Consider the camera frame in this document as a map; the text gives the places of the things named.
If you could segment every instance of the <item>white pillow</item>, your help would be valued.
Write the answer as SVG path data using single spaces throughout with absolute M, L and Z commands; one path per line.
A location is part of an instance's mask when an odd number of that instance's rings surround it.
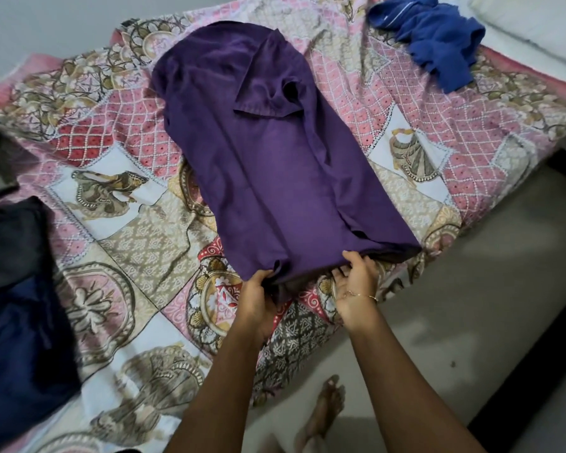
M 566 62 L 566 0 L 471 0 L 476 16 Z

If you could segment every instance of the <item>purple t-shirt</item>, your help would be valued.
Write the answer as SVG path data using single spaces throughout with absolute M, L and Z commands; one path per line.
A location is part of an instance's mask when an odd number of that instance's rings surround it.
M 421 250 L 279 30 L 197 29 L 158 61 L 153 86 L 244 280 L 258 269 L 274 269 L 275 283 L 314 275 L 344 265 L 344 249 L 390 262 Z

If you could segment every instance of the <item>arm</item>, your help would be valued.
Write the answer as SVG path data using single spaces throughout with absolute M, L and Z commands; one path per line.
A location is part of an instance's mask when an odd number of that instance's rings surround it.
M 241 451 L 258 352 L 276 313 L 261 286 L 271 272 L 260 270 L 243 283 L 233 325 L 165 453 Z
M 334 270 L 337 310 L 350 335 L 375 418 L 390 453 L 484 453 L 397 341 L 373 299 L 377 269 L 344 252 L 352 269 Z M 347 291 L 357 296 L 344 296 Z

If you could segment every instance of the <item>bedsheet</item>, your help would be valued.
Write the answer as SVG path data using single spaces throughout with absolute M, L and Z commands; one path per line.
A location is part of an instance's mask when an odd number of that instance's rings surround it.
M 461 228 L 513 190 L 566 136 L 566 86 L 481 49 L 475 81 L 444 95 L 368 0 L 239 0 L 123 22 L 108 47 L 46 60 L 0 88 L 20 190 L 53 211 L 55 279 L 79 348 L 81 395 L 8 451 L 161 451 L 234 319 L 241 280 L 149 87 L 156 60 L 218 20 L 254 22 L 304 54 L 424 251 L 379 263 L 379 296 L 419 278 Z M 252 404 L 283 388 L 339 327 L 327 276 L 279 307 Z

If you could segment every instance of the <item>left hand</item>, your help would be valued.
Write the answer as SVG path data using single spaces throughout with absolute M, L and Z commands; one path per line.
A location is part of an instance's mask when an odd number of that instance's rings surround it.
M 258 270 L 248 281 L 243 282 L 233 323 L 234 326 L 242 327 L 247 332 L 255 333 L 260 344 L 268 340 L 272 334 L 277 312 L 273 300 L 265 296 L 262 287 L 264 278 L 272 272 L 272 270 Z

